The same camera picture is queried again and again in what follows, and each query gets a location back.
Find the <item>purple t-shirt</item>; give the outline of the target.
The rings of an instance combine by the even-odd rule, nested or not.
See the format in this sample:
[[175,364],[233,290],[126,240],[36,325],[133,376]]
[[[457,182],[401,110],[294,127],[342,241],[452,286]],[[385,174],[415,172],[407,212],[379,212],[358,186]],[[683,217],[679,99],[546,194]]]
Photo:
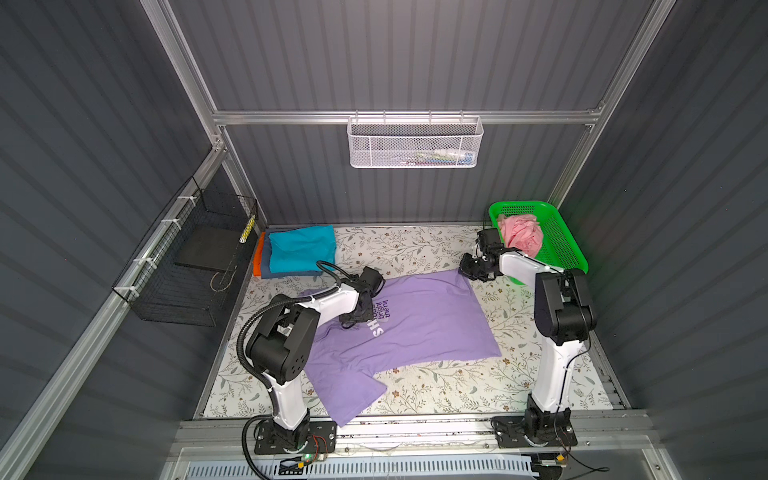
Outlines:
[[456,270],[389,279],[373,299],[373,319],[318,327],[304,373],[340,426],[387,391],[375,376],[435,361],[499,357],[500,348],[467,278]]

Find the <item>green plastic basket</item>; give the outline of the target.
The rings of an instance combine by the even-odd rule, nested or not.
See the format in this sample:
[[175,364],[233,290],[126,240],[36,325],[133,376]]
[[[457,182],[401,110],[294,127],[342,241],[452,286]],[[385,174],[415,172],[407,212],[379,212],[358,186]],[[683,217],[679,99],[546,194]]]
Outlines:
[[543,201],[499,201],[489,206],[488,215],[494,227],[498,227],[500,215],[535,216],[543,233],[536,259],[563,269],[589,271],[584,254],[555,206]]

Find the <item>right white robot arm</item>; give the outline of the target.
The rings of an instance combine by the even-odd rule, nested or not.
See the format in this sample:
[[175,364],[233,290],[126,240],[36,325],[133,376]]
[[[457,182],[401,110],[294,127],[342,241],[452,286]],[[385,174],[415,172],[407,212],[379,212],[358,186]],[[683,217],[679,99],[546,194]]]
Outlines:
[[590,336],[597,324],[586,274],[507,247],[494,228],[478,232],[476,252],[462,256],[459,272],[482,282],[511,277],[534,293],[533,318],[542,337],[538,376],[522,421],[499,433],[521,435],[537,447],[576,445],[570,422],[570,385],[576,359],[591,348]]

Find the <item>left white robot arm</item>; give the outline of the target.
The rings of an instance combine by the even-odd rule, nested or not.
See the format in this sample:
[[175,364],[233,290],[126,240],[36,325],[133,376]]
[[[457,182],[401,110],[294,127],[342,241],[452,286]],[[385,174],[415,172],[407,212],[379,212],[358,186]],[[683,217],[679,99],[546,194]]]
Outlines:
[[246,320],[236,339],[240,365],[267,389],[272,405],[269,418],[256,420],[256,454],[301,452],[316,436],[323,447],[330,447],[336,425],[321,422],[311,427],[300,376],[319,327],[337,320],[349,329],[374,319],[373,300],[385,285],[378,270],[366,267],[360,274],[349,274],[325,261],[318,267],[333,278],[329,288],[300,297],[273,297]]

